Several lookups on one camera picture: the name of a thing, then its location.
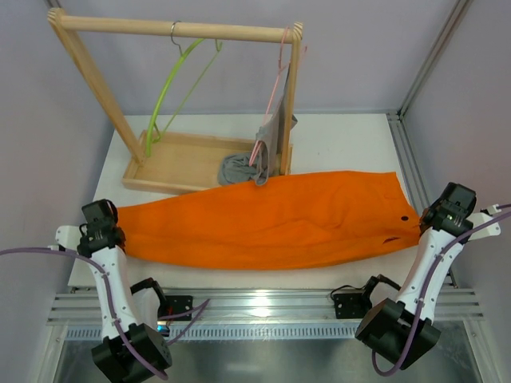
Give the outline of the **orange trousers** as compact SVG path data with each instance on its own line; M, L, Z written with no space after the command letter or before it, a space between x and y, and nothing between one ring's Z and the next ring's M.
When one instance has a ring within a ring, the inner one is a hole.
M121 207L126 253L180 267L330 267L416 246L419 218L393 172L316 172Z

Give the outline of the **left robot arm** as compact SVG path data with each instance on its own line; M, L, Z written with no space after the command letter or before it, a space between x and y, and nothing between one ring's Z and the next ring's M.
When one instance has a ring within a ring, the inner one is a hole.
M168 380L172 358L164 338L143 322L127 272L125 233L117 208L100 199L81 208L85 222L60 226L55 240L88 264L101 309L101 344L91 350L94 365L110 382Z

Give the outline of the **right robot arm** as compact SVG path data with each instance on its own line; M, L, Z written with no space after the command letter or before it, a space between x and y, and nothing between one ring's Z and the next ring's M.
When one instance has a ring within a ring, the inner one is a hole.
M477 211L475 191L448 183L419 220L416 258L395 298L372 307L360 322L356 339L371 350L374 371L389 377L413 365L438 342L435 307L454 260L469 241L497 236L510 217L508 205Z

